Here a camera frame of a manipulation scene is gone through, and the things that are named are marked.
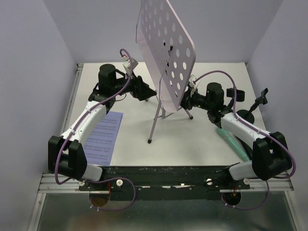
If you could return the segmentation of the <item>black microphone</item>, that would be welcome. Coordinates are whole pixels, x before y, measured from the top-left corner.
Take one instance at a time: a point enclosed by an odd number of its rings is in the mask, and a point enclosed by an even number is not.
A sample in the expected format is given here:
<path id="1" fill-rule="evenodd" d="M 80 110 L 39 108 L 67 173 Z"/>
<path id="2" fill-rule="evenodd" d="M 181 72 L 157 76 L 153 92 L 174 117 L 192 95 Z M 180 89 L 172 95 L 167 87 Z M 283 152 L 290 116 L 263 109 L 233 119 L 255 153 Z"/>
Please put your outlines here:
<path id="1" fill-rule="evenodd" d="M 235 135 L 233 135 L 233 149 L 242 160 L 252 159 L 252 148 Z"/>

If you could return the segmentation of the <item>sheet music page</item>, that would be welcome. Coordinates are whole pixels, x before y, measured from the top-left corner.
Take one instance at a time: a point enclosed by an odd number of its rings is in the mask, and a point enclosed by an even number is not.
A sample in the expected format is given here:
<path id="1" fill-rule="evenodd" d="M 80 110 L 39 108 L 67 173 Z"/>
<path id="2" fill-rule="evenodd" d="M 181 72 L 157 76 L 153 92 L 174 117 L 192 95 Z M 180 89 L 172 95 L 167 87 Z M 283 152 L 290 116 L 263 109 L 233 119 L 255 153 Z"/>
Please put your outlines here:
<path id="1" fill-rule="evenodd" d="M 88 163 L 110 166 L 122 118 L 123 113 L 110 111 L 97 123 L 83 145 Z"/>

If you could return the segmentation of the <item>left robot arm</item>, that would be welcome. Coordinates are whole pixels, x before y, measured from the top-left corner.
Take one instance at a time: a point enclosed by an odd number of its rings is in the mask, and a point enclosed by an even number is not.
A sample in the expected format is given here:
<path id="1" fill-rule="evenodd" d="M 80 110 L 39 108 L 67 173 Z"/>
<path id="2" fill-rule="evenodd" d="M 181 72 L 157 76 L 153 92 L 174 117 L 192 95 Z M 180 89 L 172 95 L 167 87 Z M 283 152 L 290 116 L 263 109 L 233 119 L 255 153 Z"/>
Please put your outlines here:
<path id="1" fill-rule="evenodd" d="M 102 190 L 107 179 L 101 167 L 90 164 L 83 149 L 97 123 L 103 119 L 116 102 L 116 96 L 130 93 L 139 101 L 146 101 L 156 92 L 141 76 L 134 74 L 136 64 L 123 63 L 124 72 L 113 64 L 103 64 L 98 72 L 98 83 L 88 97 L 85 109 L 78 119 L 60 136 L 48 141 L 48 170 L 69 179 L 90 180 L 96 190 Z"/>

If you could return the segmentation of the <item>green microphone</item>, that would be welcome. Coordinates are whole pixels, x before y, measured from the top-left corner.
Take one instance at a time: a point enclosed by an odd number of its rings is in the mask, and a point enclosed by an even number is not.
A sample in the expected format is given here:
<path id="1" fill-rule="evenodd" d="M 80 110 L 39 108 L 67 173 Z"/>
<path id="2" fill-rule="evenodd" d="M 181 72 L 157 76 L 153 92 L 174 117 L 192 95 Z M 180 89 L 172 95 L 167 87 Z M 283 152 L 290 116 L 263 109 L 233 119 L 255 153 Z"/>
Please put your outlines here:
<path id="1" fill-rule="evenodd" d="M 223 128 L 216 128 L 216 132 L 233 149 L 240 159 L 244 162 L 250 161 L 247 153 L 227 130 Z"/>

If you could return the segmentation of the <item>white music stand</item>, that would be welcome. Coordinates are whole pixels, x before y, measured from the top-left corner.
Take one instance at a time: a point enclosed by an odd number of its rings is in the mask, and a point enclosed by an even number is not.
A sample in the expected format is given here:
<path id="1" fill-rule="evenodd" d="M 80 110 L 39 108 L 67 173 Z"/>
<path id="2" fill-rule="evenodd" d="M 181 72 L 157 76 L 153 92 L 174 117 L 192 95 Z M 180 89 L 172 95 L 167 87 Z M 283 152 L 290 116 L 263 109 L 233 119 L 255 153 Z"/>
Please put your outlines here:
<path id="1" fill-rule="evenodd" d="M 139 46 L 157 92 L 158 107 L 148 143 L 158 118 L 180 110 L 196 60 L 195 45 L 167 0 L 143 0 L 136 25 Z"/>

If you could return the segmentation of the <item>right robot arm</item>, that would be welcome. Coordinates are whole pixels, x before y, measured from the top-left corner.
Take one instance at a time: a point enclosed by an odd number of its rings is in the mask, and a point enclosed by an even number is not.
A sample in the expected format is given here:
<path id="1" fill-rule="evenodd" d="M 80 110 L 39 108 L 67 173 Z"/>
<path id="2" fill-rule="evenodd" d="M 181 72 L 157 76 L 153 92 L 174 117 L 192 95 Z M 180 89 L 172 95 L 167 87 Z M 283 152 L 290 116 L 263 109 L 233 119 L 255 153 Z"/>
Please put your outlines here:
<path id="1" fill-rule="evenodd" d="M 224 91 L 219 83 L 211 82 L 207 85 L 206 95 L 202 95 L 196 85 L 190 83 L 180 104 L 187 110 L 193 107 L 206 110 L 211 123 L 229 131 L 252 149 L 250 161 L 230 166 L 228 173 L 222 175 L 222 185 L 228 189 L 244 178 L 268 180 L 293 166 L 281 133 L 259 129 L 232 110 L 237 97 L 242 102 L 244 91 L 233 88 Z"/>

